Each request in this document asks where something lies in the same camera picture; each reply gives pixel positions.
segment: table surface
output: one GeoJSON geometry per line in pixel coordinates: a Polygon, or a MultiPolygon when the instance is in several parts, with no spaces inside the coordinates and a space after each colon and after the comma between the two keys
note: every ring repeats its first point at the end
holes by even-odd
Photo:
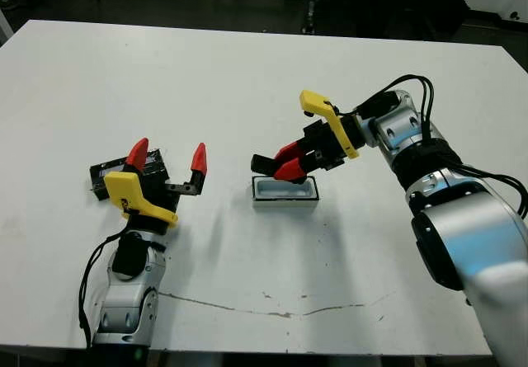
{"type": "MultiPolygon", "coordinates": [[[[380,151],[315,172],[313,210],[252,207],[252,154],[312,121],[302,89],[344,111],[404,73],[433,81],[432,119],[467,163],[528,182],[528,77],[500,47],[28,22],[0,49],[0,343],[84,346],[82,272],[125,224],[88,168],[147,136],[173,182],[199,142],[209,166],[178,207],[153,348],[488,354],[464,295],[428,275],[380,151]]],[[[90,276],[92,327],[112,248],[90,276]]]]}

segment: crack on table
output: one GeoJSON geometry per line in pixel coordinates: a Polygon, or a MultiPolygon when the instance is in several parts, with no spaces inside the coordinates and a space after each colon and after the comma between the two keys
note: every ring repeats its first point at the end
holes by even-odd
{"type": "Polygon", "coordinates": [[[285,318],[285,319],[290,319],[292,317],[311,316],[311,315],[314,315],[316,313],[327,312],[327,311],[338,310],[338,309],[344,309],[344,308],[365,307],[365,305],[363,303],[348,303],[348,304],[345,304],[345,305],[336,305],[336,306],[332,306],[332,307],[319,308],[319,309],[315,309],[313,311],[309,311],[307,313],[260,312],[260,311],[252,311],[250,309],[236,309],[236,308],[233,308],[233,307],[228,307],[226,305],[221,305],[219,303],[208,303],[206,301],[200,301],[199,299],[189,299],[187,297],[181,297],[179,295],[175,295],[175,294],[172,294],[172,293],[159,292],[159,295],[164,295],[165,297],[169,297],[171,299],[178,299],[180,301],[187,301],[188,303],[197,303],[199,305],[205,305],[206,307],[219,308],[219,309],[223,309],[223,310],[226,310],[226,311],[233,311],[233,312],[240,312],[240,313],[250,313],[250,314],[253,314],[253,315],[275,316],[275,317],[278,317],[278,318],[285,318]]]}
{"type": "Polygon", "coordinates": [[[383,301],[384,299],[390,297],[391,295],[393,295],[394,293],[396,293],[396,291],[393,291],[391,293],[387,293],[385,295],[382,295],[381,297],[379,297],[378,299],[376,299],[375,301],[373,301],[372,303],[370,303],[369,306],[372,306],[372,305],[376,305],[377,303],[380,303],[381,301],[383,301]]]}
{"type": "Polygon", "coordinates": [[[344,309],[344,308],[350,308],[350,307],[364,307],[364,306],[365,305],[363,303],[348,303],[347,305],[337,305],[335,307],[325,307],[325,308],[315,309],[314,311],[303,313],[300,316],[309,316],[309,315],[314,315],[315,313],[332,311],[335,309],[344,309]]]}

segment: yellow bracket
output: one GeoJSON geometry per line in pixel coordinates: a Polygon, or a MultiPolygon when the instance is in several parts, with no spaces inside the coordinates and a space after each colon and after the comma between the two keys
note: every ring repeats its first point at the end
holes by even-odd
{"type": "Polygon", "coordinates": [[[176,213],[156,206],[143,197],[138,175],[132,172],[110,172],[105,176],[105,185],[112,204],[123,210],[123,217],[129,217],[126,210],[137,210],[138,214],[154,217],[174,227],[178,221],[176,213]]]}
{"type": "Polygon", "coordinates": [[[347,136],[347,132],[343,128],[341,120],[333,110],[333,106],[327,97],[319,95],[318,93],[303,90],[300,93],[300,106],[304,111],[313,113],[324,117],[330,129],[336,135],[336,139],[341,145],[345,154],[350,158],[359,157],[359,153],[352,145],[350,139],[347,136]]]}

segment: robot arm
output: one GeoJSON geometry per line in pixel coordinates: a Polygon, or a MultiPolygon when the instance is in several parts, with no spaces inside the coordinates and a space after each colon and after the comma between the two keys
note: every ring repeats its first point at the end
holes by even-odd
{"type": "Polygon", "coordinates": [[[84,330],[89,365],[144,366],[158,314],[159,285],[165,272],[167,230],[177,224],[180,195],[199,195],[205,181],[205,145],[200,144],[191,164],[191,179],[166,184],[166,172],[144,175],[147,139],[130,151],[120,172],[108,172],[104,182],[111,203],[122,210],[126,227],[108,237],[92,254],[79,290],[79,322],[84,330]],[[109,287],[99,325],[92,337],[84,312],[87,279],[102,248],[119,239],[108,263],[109,287]]]}
{"type": "MultiPolygon", "coordinates": [[[[411,78],[424,83],[420,76],[399,80],[411,78]]],[[[347,114],[312,92],[309,97],[318,103],[306,110],[307,92],[303,92],[304,111],[323,113],[327,122],[319,120],[304,128],[304,137],[281,149],[274,159],[253,156],[252,170],[302,182],[312,170],[332,169],[347,156],[355,158],[365,144],[379,147],[406,191],[417,247],[433,280],[465,292],[501,365],[526,366],[528,230],[521,218],[526,215],[526,189],[509,176],[465,166],[429,121],[430,108],[425,112],[422,103],[418,112],[408,93],[388,91],[396,83],[347,114]],[[324,106],[331,110],[321,111],[324,106]],[[352,155],[346,149],[349,144],[352,155]],[[483,177],[519,190],[518,213],[483,177]]]]}

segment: black cable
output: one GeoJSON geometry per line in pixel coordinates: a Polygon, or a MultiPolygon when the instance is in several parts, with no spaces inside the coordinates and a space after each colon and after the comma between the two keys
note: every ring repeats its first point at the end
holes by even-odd
{"type": "Polygon", "coordinates": [[[523,219],[528,214],[528,191],[526,190],[524,185],[519,180],[517,180],[515,177],[503,175],[503,174],[497,174],[497,173],[490,173],[490,172],[483,171],[481,169],[477,169],[475,167],[470,167],[464,164],[457,164],[454,162],[446,162],[446,166],[449,169],[457,171],[461,175],[477,177],[477,178],[490,178],[493,180],[500,181],[514,188],[521,196],[521,203],[519,204],[519,209],[517,210],[517,213],[523,219]]]}
{"type": "Polygon", "coordinates": [[[128,224],[117,234],[111,235],[110,237],[105,239],[103,243],[97,246],[96,249],[93,251],[92,255],[90,256],[90,258],[88,259],[88,263],[84,270],[84,274],[82,275],[81,286],[79,288],[79,296],[78,296],[79,326],[84,331],[84,337],[86,339],[87,349],[90,348],[92,344],[92,332],[90,331],[90,323],[88,322],[86,313],[84,312],[84,300],[86,298],[88,276],[90,275],[90,270],[92,269],[92,267],[95,265],[95,263],[101,256],[102,249],[105,247],[105,245],[125,235],[127,230],[128,230],[128,224]]]}
{"type": "MultiPolygon", "coordinates": [[[[431,138],[431,110],[432,110],[432,102],[435,98],[435,88],[432,86],[431,80],[429,78],[424,76],[418,76],[416,74],[405,74],[401,77],[396,78],[394,81],[392,81],[387,87],[377,91],[373,96],[371,96],[368,100],[374,99],[376,96],[381,95],[384,92],[387,92],[390,88],[410,80],[418,80],[423,87],[423,96],[422,96],[422,108],[420,110],[420,120],[422,123],[422,137],[424,139],[430,139],[431,138]],[[427,101],[427,89],[429,91],[429,99],[427,101]]],[[[341,113],[339,110],[337,110],[337,113],[339,115],[351,115],[356,114],[356,109],[353,111],[350,111],[348,113],[341,113]]]]}
{"type": "MultiPolygon", "coordinates": [[[[422,123],[422,139],[428,140],[431,138],[431,112],[432,112],[432,103],[435,98],[435,89],[432,86],[432,82],[431,80],[429,80],[429,78],[424,77],[424,76],[418,76],[416,74],[406,74],[404,76],[396,78],[387,87],[376,92],[368,100],[373,99],[376,96],[384,92],[387,92],[390,88],[394,87],[395,85],[400,84],[401,82],[405,82],[409,80],[418,80],[422,84],[422,87],[423,87],[422,106],[420,110],[420,121],[422,123]]],[[[350,111],[348,113],[340,113],[339,110],[337,110],[337,113],[339,115],[353,115],[353,114],[357,114],[356,110],[357,109],[354,109],[353,111],[350,111]]],[[[444,159],[444,164],[449,169],[457,171],[461,175],[471,176],[471,177],[476,177],[476,178],[490,178],[490,179],[500,181],[514,188],[521,196],[521,203],[519,205],[519,209],[517,210],[517,213],[522,218],[525,218],[526,215],[528,214],[528,191],[526,190],[524,185],[520,181],[518,181],[515,177],[503,175],[503,174],[486,172],[486,171],[477,169],[475,167],[470,167],[463,163],[451,162],[446,159],[444,159]]]]}

